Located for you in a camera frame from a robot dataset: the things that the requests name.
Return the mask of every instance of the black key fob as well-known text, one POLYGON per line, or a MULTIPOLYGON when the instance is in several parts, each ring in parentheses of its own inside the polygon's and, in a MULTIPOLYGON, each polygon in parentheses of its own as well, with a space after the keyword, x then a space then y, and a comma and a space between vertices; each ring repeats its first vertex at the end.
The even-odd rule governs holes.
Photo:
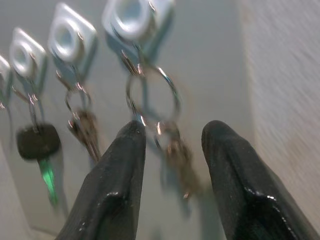
POLYGON ((19 130, 16 143, 20 156, 25 160, 45 159, 57 152, 61 145, 57 130, 47 123, 19 130))

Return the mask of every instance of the metal key ring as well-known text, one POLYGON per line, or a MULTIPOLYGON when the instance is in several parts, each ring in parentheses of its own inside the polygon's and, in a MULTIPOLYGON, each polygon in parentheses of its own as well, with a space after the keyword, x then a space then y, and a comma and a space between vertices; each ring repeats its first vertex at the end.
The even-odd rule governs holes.
MULTIPOLYGON (((169 119, 166 119, 165 121, 175 122, 181 112, 181 103, 180 103, 178 91, 175 84, 173 83, 171 78, 160 67, 152 66, 152 65, 144 65, 142 69, 156 72, 158 75, 161 75, 166 81, 166 83, 169 85, 173 95, 174 111, 172 116, 169 119)), ((131 96, 131 86, 134 78, 139 78, 140 80, 143 81, 147 77, 145 76, 144 72, 137 75, 130 74, 128 81, 126 83, 126 102, 128 104, 128 107, 132 110, 133 114, 136 116, 138 121, 141 121, 145 127, 149 127, 153 131, 156 131, 157 126, 159 125, 160 122, 163 122, 163 120, 152 124, 152 121, 145 116, 145 113, 142 111, 141 107, 136 105, 135 101, 132 99, 132 96, 131 96)))
POLYGON ((90 94, 87 93, 87 91, 84 89, 83 86, 81 86, 81 85, 79 84, 79 82, 77 82, 76 85, 75 85, 75 87, 68 89, 68 91, 67 91, 66 94, 65 94, 65 99, 64 99, 65 104, 66 104, 66 107, 67 107, 67 108, 69 109, 69 111, 70 111, 71 113, 73 113, 73 114, 75 114, 75 111, 73 111, 73 109, 71 108, 71 105, 70 105, 70 103, 69 103, 70 97, 71 97, 72 94, 81 93, 81 92, 84 93, 85 96, 88 98, 88 106, 91 107, 91 105, 92 105, 92 100, 91 100, 90 94))

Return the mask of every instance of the key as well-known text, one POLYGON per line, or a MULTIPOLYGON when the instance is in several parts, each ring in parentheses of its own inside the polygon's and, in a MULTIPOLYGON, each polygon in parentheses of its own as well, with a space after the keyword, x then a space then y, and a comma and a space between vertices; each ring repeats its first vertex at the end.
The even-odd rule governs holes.
POLYGON ((85 145, 89 155, 95 163, 101 158, 98 147, 98 131, 96 123, 96 116, 92 112, 79 110, 73 114, 68 126, 71 133, 85 145))
POLYGON ((42 179, 49 192, 49 200, 55 206, 58 197, 49 156, 56 153, 61 146, 57 130, 48 123, 30 125, 17 132, 16 141, 18 152, 23 159, 26 161, 37 160, 42 179))
POLYGON ((196 173, 192 168, 192 153, 181 138, 173 138, 164 151, 167 164, 176 170, 183 198, 188 199, 200 189, 196 173))

